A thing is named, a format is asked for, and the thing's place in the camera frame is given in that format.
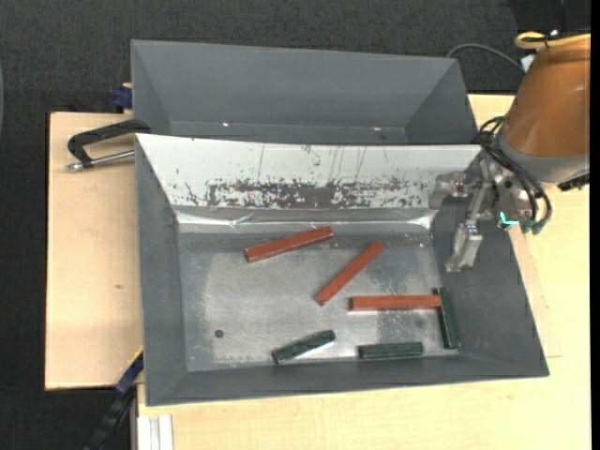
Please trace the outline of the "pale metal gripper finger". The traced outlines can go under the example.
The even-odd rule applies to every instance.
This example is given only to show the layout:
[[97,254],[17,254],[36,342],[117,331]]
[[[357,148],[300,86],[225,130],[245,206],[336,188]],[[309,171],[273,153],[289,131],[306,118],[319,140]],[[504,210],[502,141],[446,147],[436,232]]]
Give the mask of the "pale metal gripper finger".
[[447,272],[459,272],[463,268],[471,268],[483,242],[476,220],[467,219],[457,225],[454,234],[452,253],[445,263]]
[[473,179],[465,172],[450,172],[436,176],[429,194],[429,208],[440,210],[445,200],[466,201],[473,193]]

